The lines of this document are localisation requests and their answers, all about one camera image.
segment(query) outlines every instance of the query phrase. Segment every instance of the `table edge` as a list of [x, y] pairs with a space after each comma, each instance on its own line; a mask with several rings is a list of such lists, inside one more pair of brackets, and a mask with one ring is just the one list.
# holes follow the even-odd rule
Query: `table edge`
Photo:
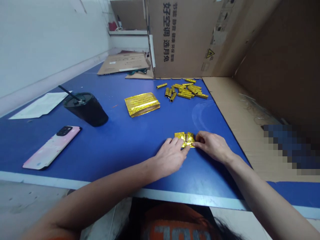
[[[70, 180], [63, 178], [53, 178], [36, 176], [30, 174], [13, 173], [0, 171], [0, 180], [10, 182], [20, 182], [27, 184], [42, 185], [48, 187], [58, 187], [66, 189], [79, 189], [90, 182]], [[194, 204], [208, 207], [227, 208], [233, 210], [250, 211], [247, 203], [244, 200], [224, 198], [224, 197], [213, 197], [190, 193], [171, 192], [164, 190], [154, 190], [148, 188], [142, 188], [138, 192], [132, 194], [133, 197], [145, 197], [155, 200], [179, 202], [186, 204]], [[305, 218], [320, 219], [320, 208], [295, 206], [293, 207]]]

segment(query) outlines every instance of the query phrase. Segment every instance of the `smartphone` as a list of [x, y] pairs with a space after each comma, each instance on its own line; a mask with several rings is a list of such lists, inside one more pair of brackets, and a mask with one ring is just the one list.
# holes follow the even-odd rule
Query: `smartphone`
[[64, 126], [36, 151], [22, 167], [36, 170], [48, 167], [80, 130], [81, 127]]

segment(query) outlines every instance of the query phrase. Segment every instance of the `blue table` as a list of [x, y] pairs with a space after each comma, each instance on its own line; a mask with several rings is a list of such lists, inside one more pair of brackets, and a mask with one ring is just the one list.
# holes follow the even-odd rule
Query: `blue table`
[[[109, 116], [101, 127], [92, 127], [66, 110], [60, 103], [40, 118], [8, 120], [25, 106], [0, 119], [0, 179], [77, 189], [156, 154], [162, 143], [175, 132], [206, 130], [223, 136], [230, 148], [249, 164], [217, 105], [202, 80], [197, 81], [210, 97], [188, 100], [164, 97], [167, 82], [184, 80], [125, 79], [125, 74], [98, 76], [100, 64], [63, 84], [73, 92], [91, 92]], [[55, 88], [50, 92], [61, 92]], [[124, 98], [153, 92], [160, 109], [131, 118]], [[65, 125], [83, 130], [43, 171], [23, 169], [23, 163]], [[301, 182], [269, 183], [305, 217], [320, 218], [320, 184]], [[226, 168], [212, 161], [201, 150], [192, 148], [182, 168], [154, 182], [135, 196], [190, 204], [246, 210]]]

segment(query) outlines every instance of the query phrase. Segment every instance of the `warning label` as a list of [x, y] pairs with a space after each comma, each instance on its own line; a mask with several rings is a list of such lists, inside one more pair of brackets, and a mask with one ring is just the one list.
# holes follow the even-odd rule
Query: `warning label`
[[209, 48], [209, 49], [208, 49], [208, 52], [207, 52], [206, 58], [209, 58], [209, 57], [211, 57], [212, 55], [214, 55], [214, 52]]

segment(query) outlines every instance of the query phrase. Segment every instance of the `orange shirt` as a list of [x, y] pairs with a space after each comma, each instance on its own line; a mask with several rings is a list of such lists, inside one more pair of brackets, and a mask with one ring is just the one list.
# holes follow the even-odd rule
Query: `orange shirt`
[[181, 203], [164, 203], [148, 210], [141, 232], [143, 240], [220, 240], [207, 219]]

